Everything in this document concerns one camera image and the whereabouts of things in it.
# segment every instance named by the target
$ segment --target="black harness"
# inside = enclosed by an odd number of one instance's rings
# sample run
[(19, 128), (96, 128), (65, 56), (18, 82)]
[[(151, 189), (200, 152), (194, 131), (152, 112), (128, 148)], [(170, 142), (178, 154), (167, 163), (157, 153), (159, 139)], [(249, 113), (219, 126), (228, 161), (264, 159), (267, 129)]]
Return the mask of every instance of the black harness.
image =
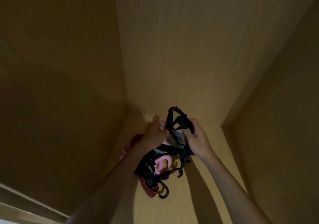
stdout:
[[(173, 121), (173, 112), (177, 112), (179, 114), (178, 117)], [(187, 115), (183, 113), (180, 109), (178, 109), (177, 106), (171, 107), (168, 110), (168, 115), (166, 119), (165, 124), (166, 129), (169, 131), (171, 137), (176, 142), (178, 147), (174, 147), (171, 145), (165, 145), (161, 144), (159, 147), (157, 147), (158, 150), (161, 150), (162, 153), (159, 154), (155, 150), (149, 151), (147, 154), (144, 155), (144, 157), (139, 162), (134, 174), (138, 175), (139, 177), (142, 177), (145, 179), (145, 183), (147, 184), (147, 187), (151, 190), (156, 186), (158, 183), (160, 183), (163, 188), (166, 190), (165, 195), (159, 195), (159, 198), (165, 199), (168, 194), (169, 190), (168, 187), (162, 182), (162, 180), (166, 180), (169, 178), (170, 174), (174, 173), (175, 171), (178, 171), (179, 175), (178, 178), (183, 176), (183, 168), (186, 165), (186, 163), (190, 162), (188, 159), (190, 155), (194, 155), (194, 153), (190, 150), (189, 145), (186, 140), (186, 145), (180, 143), (178, 141), (177, 136), (174, 134), (173, 130), (180, 130), (180, 129), (187, 129), (189, 128), (191, 133), (194, 133), (194, 126), (192, 122), (187, 118)], [(168, 170), (164, 173), (161, 173), (159, 175), (154, 175), (155, 172), (155, 160), (159, 157), (162, 157), (164, 155), (170, 155), (170, 156), (179, 156), (179, 159), (181, 161), (181, 166), (179, 168), (174, 168), (171, 170)]]

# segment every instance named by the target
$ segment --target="right hand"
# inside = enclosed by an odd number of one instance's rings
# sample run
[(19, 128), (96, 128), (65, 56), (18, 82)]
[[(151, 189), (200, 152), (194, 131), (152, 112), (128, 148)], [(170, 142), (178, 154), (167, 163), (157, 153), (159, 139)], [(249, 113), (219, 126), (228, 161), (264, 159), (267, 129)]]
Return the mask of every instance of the right hand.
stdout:
[(193, 126), (194, 126), (194, 134), (191, 133), (190, 129), (183, 129), (184, 138), (187, 138), (188, 144), (190, 149), (193, 153), (198, 156), (201, 161), (204, 161), (207, 157), (211, 156), (212, 154), (215, 155), (206, 133), (199, 125), (196, 119), (191, 118), (189, 119)]

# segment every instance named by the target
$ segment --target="wood grain surface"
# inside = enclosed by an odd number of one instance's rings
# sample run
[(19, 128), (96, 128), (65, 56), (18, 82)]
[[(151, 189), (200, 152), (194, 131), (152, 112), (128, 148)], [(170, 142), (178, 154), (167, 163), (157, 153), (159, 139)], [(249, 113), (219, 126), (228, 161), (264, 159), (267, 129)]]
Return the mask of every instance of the wood grain surface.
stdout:
[(115, 0), (0, 0), (0, 182), (65, 214), (128, 113)]
[(319, 0), (232, 125), (253, 196), (273, 223), (319, 220)]
[(230, 125), (312, 1), (116, 0), (129, 103)]
[[(135, 134), (143, 133), (152, 118), (150, 115), (127, 117), (104, 175), (118, 162), (123, 146), (127, 145)], [(245, 188), (221, 127), (203, 127), (216, 154)], [(178, 173), (174, 173), (165, 180), (170, 191), (166, 199), (160, 199), (158, 195), (154, 198), (148, 197), (138, 177), (134, 175), (125, 188), (112, 223), (231, 223), (213, 178), (196, 156), (186, 165), (184, 175), (180, 179), (177, 175)]]

